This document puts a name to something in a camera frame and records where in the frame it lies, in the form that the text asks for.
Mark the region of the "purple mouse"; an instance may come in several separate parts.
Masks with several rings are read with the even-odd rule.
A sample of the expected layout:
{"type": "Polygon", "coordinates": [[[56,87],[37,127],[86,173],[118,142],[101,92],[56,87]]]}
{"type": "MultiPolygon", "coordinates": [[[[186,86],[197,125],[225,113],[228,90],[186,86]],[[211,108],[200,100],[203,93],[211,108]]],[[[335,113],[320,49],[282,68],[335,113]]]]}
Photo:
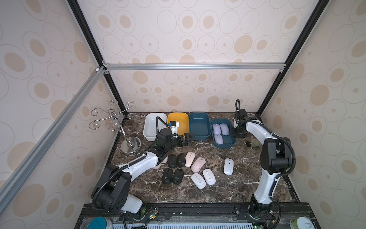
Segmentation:
{"type": "Polygon", "coordinates": [[[214,135],[221,135],[221,126],[217,123],[212,124],[212,132],[214,135]]]}
{"type": "Polygon", "coordinates": [[[214,135],[214,141],[216,144],[222,145],[224,143],[222,135],[214,135]]]}
{"type": "Polygon", "coordinates": [[[229,129],[229,126],[227,124],[221,123],[220,126],[221,126],[221,134],[222,135],[224,135],[224,136],[230,135],[230,129],[229,129]]]}

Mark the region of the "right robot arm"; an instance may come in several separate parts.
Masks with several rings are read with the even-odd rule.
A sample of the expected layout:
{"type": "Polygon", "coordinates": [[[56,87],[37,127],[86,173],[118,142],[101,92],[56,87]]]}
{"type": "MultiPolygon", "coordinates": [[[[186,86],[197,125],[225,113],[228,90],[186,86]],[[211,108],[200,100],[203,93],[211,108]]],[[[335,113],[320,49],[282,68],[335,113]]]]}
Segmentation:
{"type": "Polygon", "coordinates": [[[269,211],[275,188],[281,177],[295,168],[296,157],[288,138],[270,131],[261,121],[252,119],[244,109],[236,108],[231,136],[244,138],[251,133],[262,145],[260,165],[262,175],[257,190],[251,197],[248,211],[251,215],[269,211]]]}

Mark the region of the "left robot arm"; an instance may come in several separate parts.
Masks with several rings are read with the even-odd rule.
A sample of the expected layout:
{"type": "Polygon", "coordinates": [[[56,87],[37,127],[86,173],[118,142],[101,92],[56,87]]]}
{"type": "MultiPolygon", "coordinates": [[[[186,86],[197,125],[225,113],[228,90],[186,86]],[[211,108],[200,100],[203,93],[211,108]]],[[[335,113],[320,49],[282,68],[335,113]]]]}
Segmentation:
{"type": "Polygon", "coordinates": [[[93,192],[91,207],[112,214],[122,211],[138,213],[143,202],[129,194],[131,182],[144,172],[158,166],[167,153],[176,147],[192,144],[194,135],[178,135],[168,128],[162,129],[155,141],[135,160],[118,166],[108,165],[101,174],[93,192]]]}

